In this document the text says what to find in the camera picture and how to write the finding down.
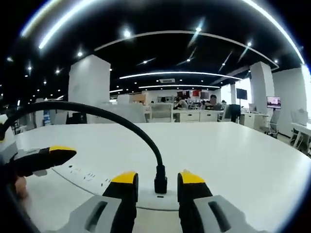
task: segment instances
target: air vent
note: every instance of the air vent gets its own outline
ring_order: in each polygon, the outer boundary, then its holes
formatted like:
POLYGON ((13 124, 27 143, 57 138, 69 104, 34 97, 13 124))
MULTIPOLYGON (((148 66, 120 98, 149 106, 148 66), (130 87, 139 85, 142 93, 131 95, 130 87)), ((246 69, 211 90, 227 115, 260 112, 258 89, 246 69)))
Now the air vent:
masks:
POLYGON ((175 79, 160 79, 160 83, 174 83, 175 79))

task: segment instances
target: power cord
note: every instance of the power cord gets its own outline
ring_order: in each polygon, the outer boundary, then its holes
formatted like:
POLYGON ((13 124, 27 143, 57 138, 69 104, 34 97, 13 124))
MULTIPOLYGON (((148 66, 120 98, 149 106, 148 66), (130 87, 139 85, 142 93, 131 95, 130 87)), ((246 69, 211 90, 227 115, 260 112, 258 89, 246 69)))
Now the power cord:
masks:
POLYGON ((81 103, 64 102, 64 101, 45 101, 29 104, 26 105, 25 107, 21 107, 20 109, 18 109, 3 124, 0 124, 0 141, 4 139, 5 132, 7 131, 7 129, 10 126, 12 126, 14 122, 20 119, 22 116, 37 111, 52 110, 52 109, 81 112, 94 115, 97 117, 106 118, 133 131, 148 144, 148 146, 152 149, 152 151, 155 154, 157 161, 156 176, 155 176, 155 192, 160 194, 165 194, 167 192, 167 178, 165 176, 165 166, 163 165, 160 151, 153 142, 153 140, 141 128, 139 128, 129 120, 101 108, 81 103))

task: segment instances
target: white cabinet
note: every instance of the white cabinet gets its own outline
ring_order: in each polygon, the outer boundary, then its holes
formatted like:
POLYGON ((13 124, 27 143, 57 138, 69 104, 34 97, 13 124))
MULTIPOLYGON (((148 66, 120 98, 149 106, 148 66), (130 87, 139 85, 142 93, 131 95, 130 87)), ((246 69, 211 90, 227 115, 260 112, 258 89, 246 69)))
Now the white cabinet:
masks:
POLYGON ((200 112, 200 122, 217 122, 218 113, 200 112))
POLYGON ((180 122, 199 122, 200 113, 180 113, 180 122))
POLYGON ((240 124, 260 131, 260 127, 266 125, 266 118, 267 115, 245 113, 240 116, 240 124))

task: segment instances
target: white pillar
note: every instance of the white pillar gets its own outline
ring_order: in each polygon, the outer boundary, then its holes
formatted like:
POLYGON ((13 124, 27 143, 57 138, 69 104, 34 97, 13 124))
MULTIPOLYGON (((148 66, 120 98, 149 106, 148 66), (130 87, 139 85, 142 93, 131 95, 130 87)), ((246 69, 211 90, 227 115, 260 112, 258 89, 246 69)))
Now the white pillar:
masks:
MULTIPOLYGON (((109 91, 110 63, 90 55, 71 66, 68 101, 98 106, 102 102, 109 102, 109 91)), ((87 122, 95 123, 95 117, 87 115, 87 122)))
POLYGON ((252 79, 253 100, 257 112, 272 115, 272 109, 267 109, 267 96, 275 96, 272 72, 270 66, 258 62, 250 67, 252 79))
POLYGON ((235 89, 235 84, 231 84, 230 88, 231 88, 231 104, 236 104, 237 90, 235 89))
MULTIPOLYGON (((43 101, 44 101, 43 98, 38 98, 35 100, 36 103, 43 102, 43 101)), ((43 119, 44 119, 43 111, 36 111, 36 113, 35 113, 35 125, 37 128, 43 126, 43 119)))

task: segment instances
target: white table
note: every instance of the white table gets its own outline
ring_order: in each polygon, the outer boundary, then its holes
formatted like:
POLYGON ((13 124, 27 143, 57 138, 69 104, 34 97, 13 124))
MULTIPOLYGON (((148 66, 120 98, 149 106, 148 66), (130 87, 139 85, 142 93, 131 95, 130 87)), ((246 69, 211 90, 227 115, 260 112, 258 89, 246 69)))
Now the white table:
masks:
POLYGON ((311 124, 307 123, 305 126, 298 123, 292 123, 292 127, 298 131, 298 135, 294 143, 294 148, 296 148, 302 133, 311 136, 311 124))
MULTIPOLYGON (((232 122, 146 123, 138 126, 161 151, 169 191, 177 190, 178 172, 188 169, 204 178, 214 195, 222 195, 242 210, 247 222, 258 230, 277 231, 304 197, 311 172, 310 159, 272 137, 232 122)), ((77 155, 64 167, 75 164, 103 177, 135 170, 139 173, 139 189, 153 189, 155 156, 146 143, 120 125, 46 126, 18 134, 16 138, 19 148, 23 149, 55 144, 76 148, 77 155)), ((90 195, 71 187, 68 181, 50 175, 27 179, 32 200, 27 209, 30 209, 28 212, 33 222, 41 224, 41 230, 46 229, 46 225, 53 225, 53 229, 61 227, 70 211, 90 195)), ((166 213, 139 212, 140 219, 137 218, 135 223, 135 227, 139 225, 138 229, 143 228, 143 221, 145 224, 154 223, 154 214, 158 216, 155 218, 158 226, 167 224, 161 222, 166 219, 166 213)), ((168 218, 172 222, 169 225, 175 227, 170 232, 180 232, 178 213, 173 212, 168 218)))

